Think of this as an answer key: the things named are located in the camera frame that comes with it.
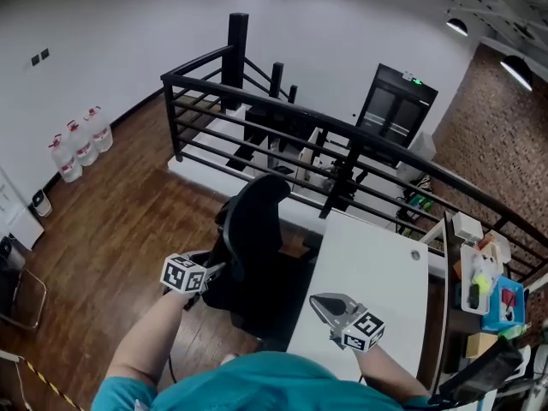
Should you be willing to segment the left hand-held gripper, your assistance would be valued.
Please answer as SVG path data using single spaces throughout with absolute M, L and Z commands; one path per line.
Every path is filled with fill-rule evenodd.
M 164 294 L 170 291 L 189 296 L 184 306 L 189 311 L 207 290 L 207 283 L 220 276 L 226 262 L 209 266 L 210 253 L 173 253 L 164 260 L 160 283 Z

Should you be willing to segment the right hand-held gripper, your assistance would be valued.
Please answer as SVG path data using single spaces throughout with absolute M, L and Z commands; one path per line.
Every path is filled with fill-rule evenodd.
M 311 295 L 309 303 L 319 319 L 330 326 L 330 340 L 340 349 L 372 349 L 385 332 L 385 322 L 345 294 Z

